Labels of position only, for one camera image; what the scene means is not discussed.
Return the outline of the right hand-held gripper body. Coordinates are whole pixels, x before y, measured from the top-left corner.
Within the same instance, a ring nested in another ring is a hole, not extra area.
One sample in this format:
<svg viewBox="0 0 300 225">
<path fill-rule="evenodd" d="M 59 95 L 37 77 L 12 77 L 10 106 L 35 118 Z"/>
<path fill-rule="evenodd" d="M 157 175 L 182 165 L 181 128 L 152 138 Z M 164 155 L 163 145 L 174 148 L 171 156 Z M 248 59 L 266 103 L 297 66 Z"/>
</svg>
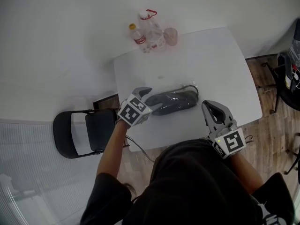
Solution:
<svg viewBox="0 0 300 225">
<path fill-rule="evenodd" d="M 238 128 L 236 120 L 211 132 L 209 138 L 212 140 L 212 147 L 222 159 L 226 159 L 246 147 L 242 128 Z"/>
</svg>

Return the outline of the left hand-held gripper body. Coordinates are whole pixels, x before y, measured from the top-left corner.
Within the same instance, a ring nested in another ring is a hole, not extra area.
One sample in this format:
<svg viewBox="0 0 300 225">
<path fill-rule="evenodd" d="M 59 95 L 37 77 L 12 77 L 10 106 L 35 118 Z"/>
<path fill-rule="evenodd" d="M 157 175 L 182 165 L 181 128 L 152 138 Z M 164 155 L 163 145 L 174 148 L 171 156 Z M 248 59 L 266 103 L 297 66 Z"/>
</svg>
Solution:
<svg viewBox="0 0 300 225">
<path fill-rule="evenodd" d="M 121 103 L 117 121 L 123 120 L 132 127 L 146 121 L 151 114 L 152 110 L 141 97 L 135 97 L 132 91 L 130 96 Z"/>
</svg>

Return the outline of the person's right forearm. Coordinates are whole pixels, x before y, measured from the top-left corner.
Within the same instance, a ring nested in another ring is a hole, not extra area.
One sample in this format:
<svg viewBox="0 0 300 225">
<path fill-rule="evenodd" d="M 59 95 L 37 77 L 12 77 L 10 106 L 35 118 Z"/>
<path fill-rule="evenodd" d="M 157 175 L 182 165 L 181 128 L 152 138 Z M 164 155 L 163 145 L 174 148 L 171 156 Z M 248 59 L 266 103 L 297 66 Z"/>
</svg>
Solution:
<svg viewBox="0 0 300 225">
<path fill-rule="evenodd" d="M 253 194 L 264 182 L 258 171 L 240 153 L 229 157 L 229 161 L 236 176 L 240 179 L 244 188 Z"/>
</svg>

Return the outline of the person's left forearm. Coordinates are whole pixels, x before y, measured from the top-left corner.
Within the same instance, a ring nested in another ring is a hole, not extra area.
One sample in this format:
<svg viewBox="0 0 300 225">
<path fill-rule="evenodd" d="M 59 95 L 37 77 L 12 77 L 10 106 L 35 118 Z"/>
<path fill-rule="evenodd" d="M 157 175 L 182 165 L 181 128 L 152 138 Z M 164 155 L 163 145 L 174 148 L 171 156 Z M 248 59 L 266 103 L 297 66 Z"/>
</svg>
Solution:
<svg viewBox="0 0 300 225">
<path fill-rule="evenodd" d="M 99 161 L 97 176 L 101 173 L 107 173 L 117 178 L 128 128 L 129 125 L 123 120 L 119 120 L 116 123 L 114 131 Z"/>
</svg>

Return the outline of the black folding chair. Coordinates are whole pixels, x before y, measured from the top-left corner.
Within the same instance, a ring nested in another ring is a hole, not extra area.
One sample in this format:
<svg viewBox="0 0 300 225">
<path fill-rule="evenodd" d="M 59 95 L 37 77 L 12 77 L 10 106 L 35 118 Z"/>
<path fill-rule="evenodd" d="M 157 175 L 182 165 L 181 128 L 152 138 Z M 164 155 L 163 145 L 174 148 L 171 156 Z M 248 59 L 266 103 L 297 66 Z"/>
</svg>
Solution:
<svg viewBox="0 0 300 225">
<path fill-rule="evenodd" d="M 79 155 L 72 137 L 71 119 L 76 113 L 85 114 L 85 123 L 91 153 Z M 52 124 L 57 151 L 65 158 L 75 159 L 103 153 L 114 131 L 117 113 L 112 108 L 103 110 L 77 110 L 59 113 Z"/>
</svg>

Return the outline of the red label bottle yellow cap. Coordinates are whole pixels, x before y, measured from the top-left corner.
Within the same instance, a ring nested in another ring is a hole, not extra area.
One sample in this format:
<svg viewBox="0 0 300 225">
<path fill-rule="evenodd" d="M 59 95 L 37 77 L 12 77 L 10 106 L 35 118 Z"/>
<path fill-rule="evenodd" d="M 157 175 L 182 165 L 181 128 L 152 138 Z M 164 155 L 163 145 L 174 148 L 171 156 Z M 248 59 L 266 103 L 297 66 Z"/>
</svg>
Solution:
<svg viewBox="0 0 300 225">
<path fill-rule="evenodd" d="M 150 44 L 148 43 L 142 29 L 138 28 L 134 23 L 128 26 L 130 36 L 133 41 L 138 45 L 143 53 L 150 53 Z"/>
</svg>

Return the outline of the person's black shirt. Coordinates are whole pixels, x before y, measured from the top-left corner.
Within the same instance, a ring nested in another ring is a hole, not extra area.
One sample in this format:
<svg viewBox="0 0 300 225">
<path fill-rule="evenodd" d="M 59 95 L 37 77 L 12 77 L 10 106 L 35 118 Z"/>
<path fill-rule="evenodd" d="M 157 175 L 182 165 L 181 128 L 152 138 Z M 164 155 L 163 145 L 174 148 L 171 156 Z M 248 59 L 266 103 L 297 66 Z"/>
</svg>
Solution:
<svg viewBox="0 0 300 225">
<path fill-rule="evenodd" d="M 294 216 L 280 173 L 251 194 L 210 142 L 196 139 L 162 152 L 136 200 L 112 175 L 97 175 L 80 225 L 292 225 Z"/>
</svg>

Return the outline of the black office chair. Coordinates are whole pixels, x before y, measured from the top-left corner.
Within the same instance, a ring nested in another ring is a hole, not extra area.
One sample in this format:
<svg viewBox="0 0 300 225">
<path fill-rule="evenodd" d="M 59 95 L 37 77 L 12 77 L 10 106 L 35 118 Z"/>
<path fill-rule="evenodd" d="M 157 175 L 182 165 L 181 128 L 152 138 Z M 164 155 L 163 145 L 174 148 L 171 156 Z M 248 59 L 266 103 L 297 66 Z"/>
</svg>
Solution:
<svg viewBox="0 0 300 225">
<path fill-rule="evenodd" d="M 300 18 L 296 20 L 293 39 L 300 41 Z M 277 54 L 277 66 L 275 68 L 267 62 L 262 63 L 262 67 L 269 69 L 275 83 L 256 88 L 258 90 L 275 88 L 277 91 L 275 108 L 270 110 L 270 114 L 277 112 L 280 100 L 292 109 L 300 111 L 300 69 L 291 63 L 288 50 Z"/>
</svg>

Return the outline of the pink translucent cup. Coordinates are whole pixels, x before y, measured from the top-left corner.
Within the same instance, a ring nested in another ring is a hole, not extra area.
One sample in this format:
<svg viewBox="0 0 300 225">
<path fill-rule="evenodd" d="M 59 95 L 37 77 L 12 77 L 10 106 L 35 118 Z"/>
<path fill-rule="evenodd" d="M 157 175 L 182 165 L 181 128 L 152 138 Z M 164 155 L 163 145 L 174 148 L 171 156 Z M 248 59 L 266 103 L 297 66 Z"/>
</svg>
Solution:
<svg viewBox="0 0 300 225">
<path fill-rule="evenodd" d="M 178 32 L 175 28 L 166 28 L 164 30 L 164 38 L 169 46 L 175 46 L 178 42 Z"/>
</svg>

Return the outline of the black chair wheel base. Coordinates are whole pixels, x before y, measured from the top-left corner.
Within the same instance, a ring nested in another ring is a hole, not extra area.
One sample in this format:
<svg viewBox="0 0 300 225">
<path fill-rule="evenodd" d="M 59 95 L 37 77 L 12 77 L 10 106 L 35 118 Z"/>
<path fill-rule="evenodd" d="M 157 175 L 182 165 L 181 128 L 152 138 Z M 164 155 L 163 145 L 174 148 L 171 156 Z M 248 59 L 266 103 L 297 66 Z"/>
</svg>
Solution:
<svg viewBox="0 0 300 225">
<path fill-rule="evenodd" d="M 296 133 L 294 135 L 292 148 L 287 149 L 286 153 L 288 155 L 293 155 L 295 157 L 295 161 L 288 171 L 284 171 L 284 175 L 288 175 L 294 169 L 298 172 L 298 180 L 300 180 L 300 133 Z"/>
</svg>

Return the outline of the bin with clear plastic bag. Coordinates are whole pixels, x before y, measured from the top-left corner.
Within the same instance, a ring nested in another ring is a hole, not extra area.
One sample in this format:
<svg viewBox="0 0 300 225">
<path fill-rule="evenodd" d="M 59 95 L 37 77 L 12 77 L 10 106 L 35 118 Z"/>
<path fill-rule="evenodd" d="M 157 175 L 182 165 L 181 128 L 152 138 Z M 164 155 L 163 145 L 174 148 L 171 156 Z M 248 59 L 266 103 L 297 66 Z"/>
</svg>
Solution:
<svg viewBox="0 0 300 225">
<path fill-rule="evenodd" d="M 293 39 L 288 49 L 288 56 L 291 63 L 300 69 L 300 41 Z"/>
</svg>

